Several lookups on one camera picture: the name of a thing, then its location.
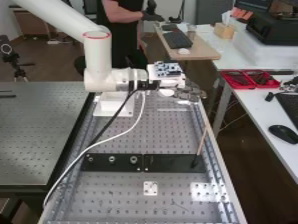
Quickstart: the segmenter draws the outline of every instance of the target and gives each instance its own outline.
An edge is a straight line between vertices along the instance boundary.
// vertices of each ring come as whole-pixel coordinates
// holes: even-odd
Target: red box
[[[244,72],[239,70],[224,70],[220,75],[234,89],[255,89],[255,82]]]
[[[262,70],[243,70],[243,72],[255,83],[256,88],[279,88],[280,83],[267,72]]]

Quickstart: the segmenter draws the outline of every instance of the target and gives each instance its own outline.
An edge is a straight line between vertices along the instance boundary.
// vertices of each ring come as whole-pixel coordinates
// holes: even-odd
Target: computer mouse
[[[288,127],[283,125],[272,125],[268,128],[268,131],[272,135],[275,135],[278,138],[280,138],[289,144],[295,145],[298,143],[298,135]]]
[[[180,48],[180,49],[178,50],[178,54],[190,54],[190,51],[188,51],[188,49],[186,49],[186,48]]]

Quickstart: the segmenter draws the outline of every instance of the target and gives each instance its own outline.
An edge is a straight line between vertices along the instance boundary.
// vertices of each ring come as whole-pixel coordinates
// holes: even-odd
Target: tripod stand
[[[21,77],[25,82],[27,82],[27,78],[25,75],[25,70],[21,69],[22,66],[34,66],[34,63],[23,63],[18,64],[19,55],[11,52],[9,55],[2,55],[2,61],[9,63],[14,69],[14,82],[17,82],[17,78]]]

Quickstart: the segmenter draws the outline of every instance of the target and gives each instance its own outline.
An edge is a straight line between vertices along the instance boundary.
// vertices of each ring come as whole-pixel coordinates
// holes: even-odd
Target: white cable
[[[118,135],[115,135],[115,136],[113,136],[113,137],[110,137],[110,138],[107,138],[107,139],[105,139],[105,140],[102,140],[102,141],[94,143],[91,146],[89,146],[89,147],[79,153],[79,155],[78,155],[77,158],[73,160],[73,162],[70,163],[70,165],[69,165],[67,168],[65,169],[63,173],[62,173],[61,176],[58,177],[57,181],[54,182],[54,184],[53,184],[53,186],[51,186],[51,188],[50,188],[50,190],[49,190],[49,192],[47,192],[47,194],[46,194],[46,196],[45,196],[43,204],[42,204],[42,207],[43,207],[43,208],[45,208],[45,205],[46,205],[46,203],[47,203],[49,197],[50,197],[50,195],[53,194],[53,191],[54,191],[57,185],[59,184],[59,182],[61,182],[62,179],[65,178],[65,176],[66,176],[69,170],[73,168],[73,166],[75,165],[77,161],[82,158],[83,154],[85,154],[91,148],[94,148],[95,146],[103,144],[105,142],[109,142],[109,141],[114,140],[115,138],[121,137],[122,135],[126,135],[126,134],[134,129],[134,127],[136,126],[138,121],[140,120],[140,117],[142,117],[143,108],[144,108],[144,101],[146,101],[146,94],[144,94],[144,92],[142,92],[140,95],[142,95],[142,106],[140,106],[140,111],[139,111],[139,114],[138,114],[138,118],[136,118],[136,120],[135,120],[133,126],[131,126],[125,132],[119,133]]]

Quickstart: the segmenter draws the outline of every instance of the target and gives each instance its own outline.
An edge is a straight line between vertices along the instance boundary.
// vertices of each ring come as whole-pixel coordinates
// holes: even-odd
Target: monitor
[[[235,0],[235,7],[251,12],[267,12],[272,0]]]

